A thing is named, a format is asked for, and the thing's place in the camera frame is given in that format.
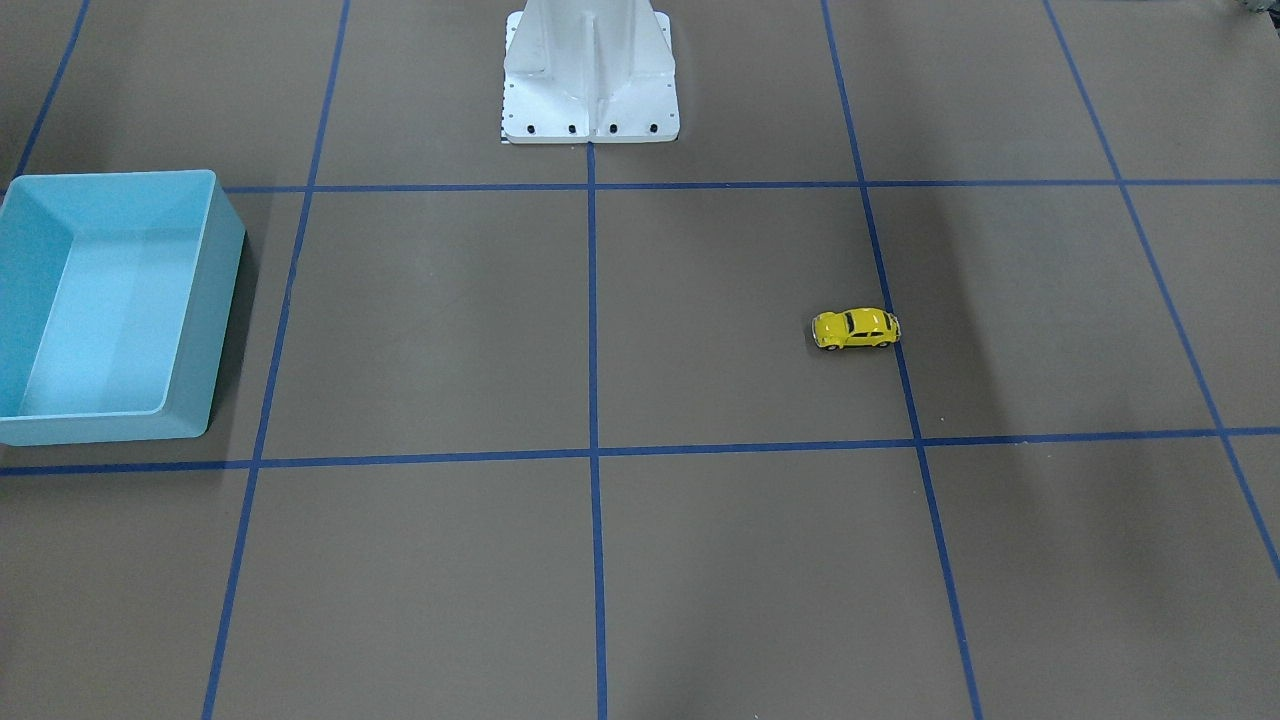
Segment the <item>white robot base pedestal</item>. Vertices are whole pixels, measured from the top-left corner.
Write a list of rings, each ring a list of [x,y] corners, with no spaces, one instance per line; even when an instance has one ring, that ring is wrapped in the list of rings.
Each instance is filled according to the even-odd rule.
[[[527,1],[506,18],[507,143],[667,143],[681,132],[671,18],[649,1]]]

